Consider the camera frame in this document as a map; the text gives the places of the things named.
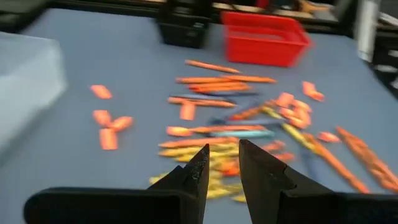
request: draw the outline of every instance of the red plastic bin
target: red plastic bin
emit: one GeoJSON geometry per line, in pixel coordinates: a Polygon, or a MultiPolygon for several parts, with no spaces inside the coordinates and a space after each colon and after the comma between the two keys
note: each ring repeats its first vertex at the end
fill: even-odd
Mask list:
{"type": "Polygon", "coordinates": [[[230,62],[290,67],[312,44],[291,18],[224,12],[223,23],[230,62]]]}

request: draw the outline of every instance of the gray table surface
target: gray table surface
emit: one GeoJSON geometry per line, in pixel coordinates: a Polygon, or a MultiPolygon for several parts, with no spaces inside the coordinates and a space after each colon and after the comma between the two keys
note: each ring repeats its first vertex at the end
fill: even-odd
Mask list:
{"type": "MultiPolygon", "coordinates": [[[[167,103],[170,94],[187,93],[174,77],[211,77],[218,72],[184,65],[186,58],[237,68],[245,73],[278,79],[277,85],[256,85],[264,100],[281,92],[293,93],[313,108],[312,133],[334,131],[341,125],[363,138],[378,156],[398,170],[396,113],[398,104],[362,61],[355,44],[346,37],[311,35],[316,47],[294,68],[233,64],[224,57],[223,29],[211,28],[202,50],[164,45],[148,18],[51,9],[24,34],[55,39],[65,57],[69,87],[44,117],[0,160],[0,217],[3,224],[23,223],[22,206],[33,193],[47,187],[146,188],[148,178],[173,169],[177,164],[157,155],[157,144],[171,139],[166,126],[204,125],[223,109],[199,108],[194,121],[178,118],[179,106],[167,103]],[[302,94],[301,81],[314,82],[325,102],[302,94]],[[99,100],[90,85],[106,85],[112,100],[99,100]],[[114,117],[133,116],[136,124],[120,134],[119,150],[100,148],[99,126],[93,110],[109,110],[114,117]]],[[[250,98],[236,99],[239,102],[250,98]]],[[[281,130],[277,138],[299,155],[300,146],[281,130]]],[[[255,141],[258,144],[266,140],[255,141]]],[[[328,148],[368,187],[386,193],[344,144],[328,148]]],[[[314,158],[317,179],[343,192],[352,188],[333,169],[314,158]]],[[[292,167],[307,174],[302,158],[292,167]]],[[[228,197],[210,200],[205,223],[250,223],[247,206],[228,197]]]]}

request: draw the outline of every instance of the blue crayon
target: blue crayon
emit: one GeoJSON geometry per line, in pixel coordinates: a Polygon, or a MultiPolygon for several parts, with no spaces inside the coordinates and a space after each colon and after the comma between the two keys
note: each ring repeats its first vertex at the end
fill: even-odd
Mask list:
{"type": "Polygon", "coordinates": [[[222,131],[217,133],[211,133],[211,137],[237,137],[237,138],[262,138],[262,137],[271,137],[275,136],[273,131],[264,130],[264,131],[222,131]]]}

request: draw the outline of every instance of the black bin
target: black bin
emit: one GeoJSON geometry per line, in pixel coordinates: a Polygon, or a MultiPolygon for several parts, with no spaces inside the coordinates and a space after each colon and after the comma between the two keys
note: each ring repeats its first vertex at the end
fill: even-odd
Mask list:
{"type": "Polygon", "coordinates": [[[212,0],[167,0],[155,19],[165,44],[202,48],[210,25],[212,0]]]}

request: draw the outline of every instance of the white plastic box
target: white plastic box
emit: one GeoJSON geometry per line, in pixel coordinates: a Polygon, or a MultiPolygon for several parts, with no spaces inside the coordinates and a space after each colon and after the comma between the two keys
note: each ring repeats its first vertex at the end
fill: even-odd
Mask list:
{"type": "Polygon", "coordinates": [[[0,157],[66,87],[57,41],[0,32],[0,157]]]}

